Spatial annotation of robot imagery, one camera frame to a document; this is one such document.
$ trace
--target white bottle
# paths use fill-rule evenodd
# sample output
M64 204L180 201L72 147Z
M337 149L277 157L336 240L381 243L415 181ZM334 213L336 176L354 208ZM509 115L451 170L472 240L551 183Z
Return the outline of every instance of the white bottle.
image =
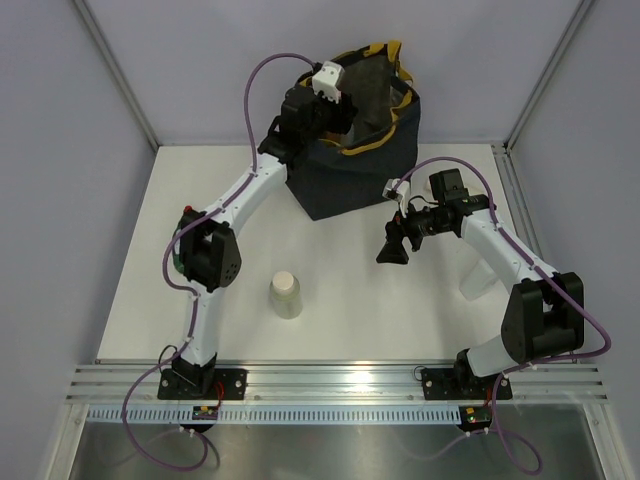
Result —
M300 282L291 273L278 272L273 276L269 285L269 297L278 316L289 320L300 315L302 311Z

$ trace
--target white wall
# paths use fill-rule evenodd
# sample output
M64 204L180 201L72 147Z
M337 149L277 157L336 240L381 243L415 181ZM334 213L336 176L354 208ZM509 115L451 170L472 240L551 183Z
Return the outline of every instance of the white wall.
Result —
M582 277L611 333L598 361L640 473L638 20L637 0L596 5L515 153L546 256Z
M422 94L421 140L504 140L578 0L88 0L164 144L246 143L244 83L264 57L325 60L404 41ZM258 138L297 60L266 68L251 111Z
M153 154L65 0L0 2L0 465L36 478Z

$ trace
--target tabletop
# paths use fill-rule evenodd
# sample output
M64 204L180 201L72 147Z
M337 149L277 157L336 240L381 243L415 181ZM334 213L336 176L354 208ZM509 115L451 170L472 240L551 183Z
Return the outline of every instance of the tabletop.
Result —
M512 225L489 145L420 145L420 160L434 156L476 166L505 223ZM164 283L162 254L184 206L207 207L249 163L245 146L159 150L98 359L153 359L165 345L181 342L189 299ZM470 193L483 193L472 172L437 162L414 174L412 194L429 198L428 176L458 167ZM408 265L376 263L384 225L394 211L394 204L384 202L313 222L286 186L271 194L238 238L242 270L225 293L218 358L451 359L497 335L508 293L497 283L481 298L465 300L458 287L479 256L454 233L425 238L422 249L410 253ZM269 282L279 270L300 281L304 307L293 320L279 318L269 305Z

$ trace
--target beige lid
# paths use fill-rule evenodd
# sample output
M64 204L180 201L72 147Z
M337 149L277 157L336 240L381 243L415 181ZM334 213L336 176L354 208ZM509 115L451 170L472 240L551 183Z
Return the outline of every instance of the beige lid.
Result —
M271 283L277 294L289 295L294 290L295 278L289 272L277 272Z

